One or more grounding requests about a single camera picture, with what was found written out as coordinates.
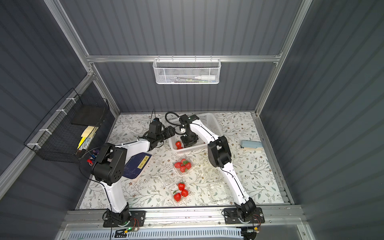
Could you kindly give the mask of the red strawberry top basket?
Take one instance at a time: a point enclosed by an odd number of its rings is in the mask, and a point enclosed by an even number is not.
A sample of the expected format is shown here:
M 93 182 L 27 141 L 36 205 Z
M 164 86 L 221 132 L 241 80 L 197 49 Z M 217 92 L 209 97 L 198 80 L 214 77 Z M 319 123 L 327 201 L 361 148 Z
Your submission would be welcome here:
M 177 147 L 177 150 L 180 150 L 180 149 L 183 148 L 183 147 L 182 147 L 182 143 L 181 143 L 180 141 L 177 141 L 177 142 L 175 143 L 175 145 L 176 145 L 176 147 Z

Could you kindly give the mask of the red strawberry basket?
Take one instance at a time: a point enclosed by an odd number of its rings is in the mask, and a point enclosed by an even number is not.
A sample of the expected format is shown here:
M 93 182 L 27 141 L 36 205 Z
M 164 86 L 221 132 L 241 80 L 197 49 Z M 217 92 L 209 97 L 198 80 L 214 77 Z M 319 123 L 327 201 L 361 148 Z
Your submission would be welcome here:
M 182 143 L 181 143 L 180 141 L 177 141 L 177 142 L 175 143 L 175 145 L 176 145 L 176 147 L 177 147 L 177 150 L 180 150 L 180 149 L 183 148 L 183 147 L 182 147 Z
M 182 199 L 182 195 L 181 195 L 180 192 L 177 192 L 177 193 L 174 194 L 174 200 L 176 202 L 179 202 L 181 199 Z
M 187 197 L 189 195 L 189 191 L 184 189 L 184 190 L 181 191 L 181 195 L 183 197 Z
M 179 184 L 178 184 L 178 189 L 179 189 L 179 191 L 183 191 L 185 188 L 186 188 L 186 186 L 185 186 L 184 183 L 179 183 Z

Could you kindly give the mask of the clear clamshell container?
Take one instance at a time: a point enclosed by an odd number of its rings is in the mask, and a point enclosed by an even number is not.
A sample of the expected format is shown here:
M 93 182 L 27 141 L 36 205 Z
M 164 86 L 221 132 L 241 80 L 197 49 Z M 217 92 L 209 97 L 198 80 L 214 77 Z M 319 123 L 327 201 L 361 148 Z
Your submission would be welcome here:
M 191 163 L 191 164 L 192 164 L 192 167 L 191 167 L 189 170 L 187 169 L 185 173 L 182 173 L 182 172 L 180 171 L 180 168 L 179 168 L 179 169 L 175 168 L 175 163 L 177 163 L 177 162 L 180 162 L 180 163 L 181 163 L 182 159 L 186 159 L 186 160 L 188 161 L 188 163 Z M 193 164 L 192 160 L 191 160 L 189 157 L 187 157 L 186 155 L 183 155 L 183 156 L 179 157 L 179 158 L 172 164 L 172 166 L 173 166 L 174 169 L 177 171 L 177 173 L 179 173 L 179 174 L 181 174 L 181 175 L 185 175 L 185 174 L 187 174 L 188 172 L 191 171 L 191 169 L 193 168 L 194 164 Z
M 218 204 L 230 200 L 231 192 L 218 169 L 203 167 L 200 177 L 200 188 L 207 193 L 210 202 Z
M 169 169 L 165 173 L 162 174 L 163 185 L 166 188 L 166 195 L 169 197 L 169 202 L 174 206 L 181 207 L 187 206 L 188 203 L 192 200 L 192 190 L 190 186 L 183 180 L 183 178 L 176 173 L 174 169 Z M 184 183 L 186 188 L 185 190 L 189 191 L 189 195 L 187 197 L 183 197 L 179 202 L 174 200 L 174 194 L 180 192 L 178 189 L 178 184 Z

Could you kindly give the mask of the white plastic perforated basket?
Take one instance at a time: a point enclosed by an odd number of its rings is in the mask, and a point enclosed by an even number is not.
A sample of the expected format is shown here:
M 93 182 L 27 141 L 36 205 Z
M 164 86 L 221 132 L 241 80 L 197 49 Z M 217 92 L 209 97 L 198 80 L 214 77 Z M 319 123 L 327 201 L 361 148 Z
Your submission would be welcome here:
M 218 123 L 216 117 L 211 113 L 204 113 L 204 114 L 197 114 L 197 117 L 200 119 L 201 123 L 204 125 L 204 128 L 211 132 L 211 134 L 216 135 L 218 137 L 223 136 L 222 127 Z M 196 151 L 200 149 L 206 149 L 207 143 L 204 141 L 203 138 L 198 135 L 198 141 L 196 144 L 194 144 L 191 147 L 185 147 L 184 144 L 182 144 L 181 149 L 177 149 L 176 142 L 181 141 L 181 136 L 174 135 L 170 139 L 168 139 L 170 149 L 172 152 L 176 154 L 185 154 L 187 152 Z

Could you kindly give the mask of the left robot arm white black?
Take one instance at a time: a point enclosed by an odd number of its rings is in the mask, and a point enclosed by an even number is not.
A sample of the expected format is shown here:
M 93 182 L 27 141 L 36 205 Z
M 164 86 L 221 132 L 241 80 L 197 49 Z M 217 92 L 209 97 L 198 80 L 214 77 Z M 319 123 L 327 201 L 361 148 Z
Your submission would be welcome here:
M 101 147 L 92 168 L 92 175 L 105 189 L 109 201 L 109 220 L 127 222 L 130 219 L 129 204 L 121 186 L 126 162 L 137 154 L 153 150 L 159 143 L 175 134 L 174 127 L 165 127 L 160 119 L 154 118 L 149 130 L 137 140 L 119 145 L 106 143 Z

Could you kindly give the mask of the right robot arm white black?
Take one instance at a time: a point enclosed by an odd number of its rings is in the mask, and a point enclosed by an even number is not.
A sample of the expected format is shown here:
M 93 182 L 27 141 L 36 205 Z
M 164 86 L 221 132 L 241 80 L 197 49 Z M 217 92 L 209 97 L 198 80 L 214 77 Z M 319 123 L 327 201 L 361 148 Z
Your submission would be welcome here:
M 243 187 L 232 163 L 232 153 L 225 136 L 219 136 L 209 130 L 196 115 L 179 117 L 182 128 L 186 129 L 186 136 L 198 136 L 207 144 L 208 158 L 214 168 L 218 168 L 229 186 L 236 206 L 239 220 L 248 223 L 253 220 L 257 206 Z

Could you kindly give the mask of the dark blue booklet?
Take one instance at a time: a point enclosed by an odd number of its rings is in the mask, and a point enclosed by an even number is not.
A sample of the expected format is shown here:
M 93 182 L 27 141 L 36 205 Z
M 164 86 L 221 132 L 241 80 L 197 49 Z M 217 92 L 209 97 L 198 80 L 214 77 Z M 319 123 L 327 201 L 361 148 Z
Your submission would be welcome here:
M 140 153 L 132 156 L 124 167 L 123 177 L 137 182 L 152 155 Z

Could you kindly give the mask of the light blue sponge block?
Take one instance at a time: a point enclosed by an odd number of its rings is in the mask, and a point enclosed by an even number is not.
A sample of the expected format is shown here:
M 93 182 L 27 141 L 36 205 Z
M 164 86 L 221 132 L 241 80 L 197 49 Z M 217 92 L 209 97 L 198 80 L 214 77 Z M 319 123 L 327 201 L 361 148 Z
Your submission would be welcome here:
M 260 141 L 242 140 L 240 147 L 241 149 L 256 150 L 263 148 L 263 144 Z

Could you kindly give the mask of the white marker in basket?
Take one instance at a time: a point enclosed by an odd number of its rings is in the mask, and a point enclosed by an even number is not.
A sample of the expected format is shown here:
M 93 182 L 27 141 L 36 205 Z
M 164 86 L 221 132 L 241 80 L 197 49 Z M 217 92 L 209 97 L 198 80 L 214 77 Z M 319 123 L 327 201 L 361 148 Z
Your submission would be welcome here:
M 193 80 L 203 81 L 203 82 L 215 82 L 216 75 L 200 75 L 192 77 Z

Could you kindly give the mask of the yellow sticky notes pad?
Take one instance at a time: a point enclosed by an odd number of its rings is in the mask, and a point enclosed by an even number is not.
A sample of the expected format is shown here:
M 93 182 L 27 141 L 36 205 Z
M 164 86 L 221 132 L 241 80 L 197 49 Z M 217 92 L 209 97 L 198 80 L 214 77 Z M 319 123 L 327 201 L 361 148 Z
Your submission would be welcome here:
M 81 135 L 81 140 L 78 144 L 78 150 L 86 150 L 90 146 L 94 136 L 96 135 L 96 132 L 98 130 L 98 127 L 91 127 L 88 126 Z

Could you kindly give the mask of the pink cup with markers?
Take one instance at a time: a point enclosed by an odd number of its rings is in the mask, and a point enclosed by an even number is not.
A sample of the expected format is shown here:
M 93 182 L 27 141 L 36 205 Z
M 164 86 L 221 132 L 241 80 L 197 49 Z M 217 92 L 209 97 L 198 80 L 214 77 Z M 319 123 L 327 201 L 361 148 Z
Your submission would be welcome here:
M 95 149 L 88 152 L 87 163 L 92 167 L 95 163 L 96 157 L 99 154 L 99 150 Z

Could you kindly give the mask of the black notebook in basket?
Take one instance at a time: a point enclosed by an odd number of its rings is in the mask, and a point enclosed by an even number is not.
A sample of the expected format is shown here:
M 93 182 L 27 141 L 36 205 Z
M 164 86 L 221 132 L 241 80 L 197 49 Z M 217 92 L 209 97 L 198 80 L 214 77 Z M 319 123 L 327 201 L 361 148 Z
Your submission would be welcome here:
M 99 127 L 104 121 L 108 110 L 107 107 L 83 105 L 72 118 L 71 124 L 77 126 Z

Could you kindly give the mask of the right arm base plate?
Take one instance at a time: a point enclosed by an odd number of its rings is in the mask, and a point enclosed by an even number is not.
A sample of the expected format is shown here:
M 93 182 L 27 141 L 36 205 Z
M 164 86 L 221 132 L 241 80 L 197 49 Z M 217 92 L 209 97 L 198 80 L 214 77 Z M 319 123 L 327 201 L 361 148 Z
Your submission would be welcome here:
M 227 225 L 235 224 L 255 224 L 260 225 L 265 223 L 264 214 L 261 208 L 256 209 L 250 214 L 240 213 L 237 208 L 224 208 L 221 211 Z

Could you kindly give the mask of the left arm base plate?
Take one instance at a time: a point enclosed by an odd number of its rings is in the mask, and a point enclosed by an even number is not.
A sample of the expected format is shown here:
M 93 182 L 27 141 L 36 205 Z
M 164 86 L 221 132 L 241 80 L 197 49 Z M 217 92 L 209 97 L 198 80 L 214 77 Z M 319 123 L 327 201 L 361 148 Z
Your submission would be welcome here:
M 102 216 L 104 228 L 135 228 L 143 227 L 146 219 L 146 211 L 125 211 L 122 213 L 114 213 L 106 210 Z

